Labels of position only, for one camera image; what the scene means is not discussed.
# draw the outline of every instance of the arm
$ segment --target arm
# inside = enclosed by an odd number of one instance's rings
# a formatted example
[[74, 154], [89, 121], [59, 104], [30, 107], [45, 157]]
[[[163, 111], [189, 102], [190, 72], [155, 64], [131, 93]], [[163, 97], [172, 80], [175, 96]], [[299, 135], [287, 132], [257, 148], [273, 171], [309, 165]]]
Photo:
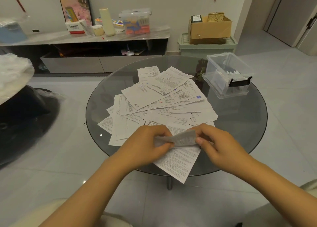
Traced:
[[155, 136], [172, 136], [166, 126], [141, 126], [121, 148], [40, 227], [92, 227], [98, 222], [122, 179], [134, 169], [159, 159], [173, 146], [154, 147]]
[[292, 226], [317, 226], [317, 198], [255, 160], [229, 133], [206, 124], [193, 129], [216, 166], [256, 188]]

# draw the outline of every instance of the round glass table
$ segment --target round glass table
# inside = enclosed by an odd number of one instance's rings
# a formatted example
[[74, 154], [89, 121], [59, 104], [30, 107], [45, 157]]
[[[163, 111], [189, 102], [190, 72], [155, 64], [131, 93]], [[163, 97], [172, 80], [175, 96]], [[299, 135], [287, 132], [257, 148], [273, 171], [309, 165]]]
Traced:
[[[162, 72], [173, 66], [195, 76], [196, 72], [200, 72], [201, 67], [206, 65], [206, 60], [197, 57], [163, 56], [140, 60], [113, 72], [96, 87], [88, 100], [86, 123], [91, 137], [109, 156], [119, 149], [118, 146], [108, 145], [111, 135], [97, 124], [109, 116], [106, 109], [113, 105], [114, 95], [121, 94], [121, 90], [139, 82], [138, 68], [158, 66]], [[251, 83], [247, 95], [219, 99], [204, 79], [195, 82], [219, 116], [214, 121], [215, 126], [232, 134], [250, 153], [259, 144], [267, 125], [267, 108], [259, 90]], [[219, 168], [212, 164], [206, 153], [201, 151], [189, 177], [218, 170]], [[168, 188], [172, 187], [170, 175], [154, 164], [139, 168], [138, 171], [167, 176]]]

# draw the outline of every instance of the blue container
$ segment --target blue container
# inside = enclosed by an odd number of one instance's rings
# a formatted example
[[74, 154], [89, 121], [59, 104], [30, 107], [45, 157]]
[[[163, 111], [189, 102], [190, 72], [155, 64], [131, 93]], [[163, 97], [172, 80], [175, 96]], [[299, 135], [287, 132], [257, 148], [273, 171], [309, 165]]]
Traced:
[[1, 22], [0, 21], [0, 42], [17, 43], [27, 40], [26, 34], [22, 31], [20, 25], [16, 21]]

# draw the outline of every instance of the black box handle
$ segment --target black box handle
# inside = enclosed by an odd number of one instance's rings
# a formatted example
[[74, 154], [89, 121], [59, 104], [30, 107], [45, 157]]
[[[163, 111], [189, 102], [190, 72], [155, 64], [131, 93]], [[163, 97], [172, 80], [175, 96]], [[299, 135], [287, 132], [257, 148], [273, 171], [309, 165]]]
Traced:
[[233, 82], [233, 79], [231, 79], [231, 81], [229, 83], [229, 87], [240, 87], [240, 86], [250, 85], [251, 78], [252, 77], [249, 77], [247, 80], [241, 80], [241, 81], [236, 81], [236, 82]]

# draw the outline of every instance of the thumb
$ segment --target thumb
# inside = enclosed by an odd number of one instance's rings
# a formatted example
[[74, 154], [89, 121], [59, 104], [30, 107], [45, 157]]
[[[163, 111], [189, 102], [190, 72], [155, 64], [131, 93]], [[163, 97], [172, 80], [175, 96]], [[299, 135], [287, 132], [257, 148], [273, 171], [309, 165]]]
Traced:
[[212, 160], [216, 156], [217, 150], [206, 139], [203, 139], [202, 137], [197, 137], [196, 143], [201, 146], [201, 148], [207, 153], [210, 160]]
[[155, 160], [163, 157], [172, 147], [174, 147], [174, 143], [165, 143], [162, 146], [154, 148], [154, 158]]

